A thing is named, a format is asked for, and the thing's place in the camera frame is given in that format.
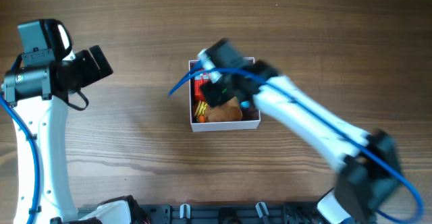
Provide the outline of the yellow round plastic toy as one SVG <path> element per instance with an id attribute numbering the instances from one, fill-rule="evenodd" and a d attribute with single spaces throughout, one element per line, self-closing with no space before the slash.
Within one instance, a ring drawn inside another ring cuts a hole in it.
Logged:
<path id="1" fill-rule="evenodd" d="M 199 117 L 205 114 L 208 104 L 205 101 L 197 101 L 192 108 L 193 116 Z"/>

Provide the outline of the blue and orange duck toy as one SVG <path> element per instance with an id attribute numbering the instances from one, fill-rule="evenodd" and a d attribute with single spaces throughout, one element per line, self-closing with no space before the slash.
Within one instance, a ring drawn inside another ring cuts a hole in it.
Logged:
<path id="1" fill-rule="evenodd" d="M 249 109 L 249 108 L 251 108 L 251 106 L 252 106 L 252 104 L 250 101 L 242 101 L 240 103 L 240 107 L 243 109 Z"/>

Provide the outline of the brown plush toy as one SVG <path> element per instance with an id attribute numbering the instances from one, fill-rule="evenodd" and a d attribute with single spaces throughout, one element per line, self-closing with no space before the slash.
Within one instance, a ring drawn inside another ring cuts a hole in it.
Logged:
<path id="1" fill-rule="evenodd" d="M 210 107 L 208 104 L 204 115 L 193 117 L 199 123 L 241 121 L 243 113 L 237 98 L 234 97 L 221 106 Z"/>

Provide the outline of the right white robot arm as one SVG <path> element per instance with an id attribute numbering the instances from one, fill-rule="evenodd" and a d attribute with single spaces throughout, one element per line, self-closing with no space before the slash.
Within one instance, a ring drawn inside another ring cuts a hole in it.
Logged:
<path id="1" fill-rule="evenodd" d="M 263 61 L 239 59 L 229 65 L 206 60 L 209 81 L 201 89 L 220 106 L 236 97 L 278 120 L 310 144 L 336 172 L 333 189 L 318 202 L 331 223 L 351 217 L 369 223 L 402 183 L 396 144 L 383 131 L 368 132 L 340 119 Z"/>

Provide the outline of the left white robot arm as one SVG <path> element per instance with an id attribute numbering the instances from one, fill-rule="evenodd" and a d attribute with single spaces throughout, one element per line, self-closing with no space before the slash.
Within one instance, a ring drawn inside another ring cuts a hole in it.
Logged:
<path id="1" fill-rule="evenodd" d="M 1 105 L 14 122 L 18 145 L 18 204 L 14 223 L 135 223 L 132 196 L 100 203 L 78 216 L 68 180 L 65 125 L 70 93 L 112 74 L 100 46 L 54 56 L 52 49 L 18 55 L 1 88 Z"/>

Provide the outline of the red toy fire truck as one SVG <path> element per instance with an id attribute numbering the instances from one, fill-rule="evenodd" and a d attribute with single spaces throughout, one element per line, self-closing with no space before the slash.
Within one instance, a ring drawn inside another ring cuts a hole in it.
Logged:
<path id="1" fill-rule="evenodd" d="M 201 73 L 194 77 L 194 100 L 195 101 L 206 101 L 205 96 L 201 90 L 201 86 L 206 84 L 210 80 L 210 73 Z"/>

